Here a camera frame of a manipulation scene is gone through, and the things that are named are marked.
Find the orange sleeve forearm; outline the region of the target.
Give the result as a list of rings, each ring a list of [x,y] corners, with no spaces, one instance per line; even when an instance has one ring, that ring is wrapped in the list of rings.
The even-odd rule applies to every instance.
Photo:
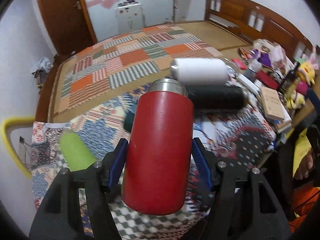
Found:
[[[291,232],[295,232],[306,220],[319,200],[319,187],[314,187],[313,182],[304,184],[293,192],[291,210],[295,218],[289,222]]]

